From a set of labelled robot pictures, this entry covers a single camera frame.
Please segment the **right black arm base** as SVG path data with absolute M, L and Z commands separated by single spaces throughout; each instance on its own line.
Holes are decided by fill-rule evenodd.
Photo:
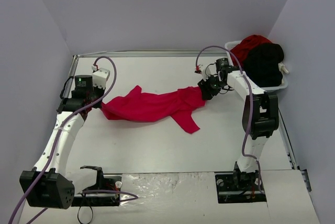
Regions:
M 217 200 L 219 204 L 265 203 L 266 195 L 259 191 L 256 179 L 238 186 L 232 173 L 215 174 Z

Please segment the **bright red t shirt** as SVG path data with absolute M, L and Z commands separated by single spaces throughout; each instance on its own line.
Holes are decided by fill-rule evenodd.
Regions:
M 192 118 L 192 113 L 205 104 L 199 87 L 189 86 L 170 93 L 153 94 L 143 92 L 137 85 L 126 96 L 103 103 L 101 111 L 108 120 L 156 122 L 171 117 L 185 132 L 193 134 L 200 127 Z

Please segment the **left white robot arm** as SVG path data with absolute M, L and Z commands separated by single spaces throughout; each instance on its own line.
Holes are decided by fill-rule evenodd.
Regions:
M 69 98 L 57 109 L 55 127 L 41 157 L 32 170 L 23 171 L 19 182 L 29 206 L 67 209 L 72 205 L 75 185 L 66 178 L 66 164 L 74 140 L 92 108 L 100 108 L 109 79 L 107 71 L 76 75 Z

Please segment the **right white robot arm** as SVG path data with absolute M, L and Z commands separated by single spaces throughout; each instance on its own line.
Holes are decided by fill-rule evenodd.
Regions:
M 227 58 L 213 64 L 216 73 L 208 67 L 197 65 L 195 72 L 202 75 L 198 82 L 203 100 L 211 100 L 221 91 L 235 91 L 244 100 L 242 127 L 245 136 L 241 156 L 234 165 L 232 182 L 236 188 L 244 189 L 251 180 L 260 179 L 259 158 L 273 132 L 278 129 L 278 98 L 257 86 L 237 66 L 229 64 Z

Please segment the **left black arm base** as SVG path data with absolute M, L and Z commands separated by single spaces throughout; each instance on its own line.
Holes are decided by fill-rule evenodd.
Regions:
M 104 190 L 104 191 L 119 191 L 122 187 L 122 176 L 117 175 L 106 175 L 101 179 L 99 185 L 94 185 L 86 189 L 91 190 Z M 77 194 L 72 203 L 72 207 L 116 207 L 120 205 L 120 195 L 115 193 L 91 193 L 85 194 L 83 197 Z

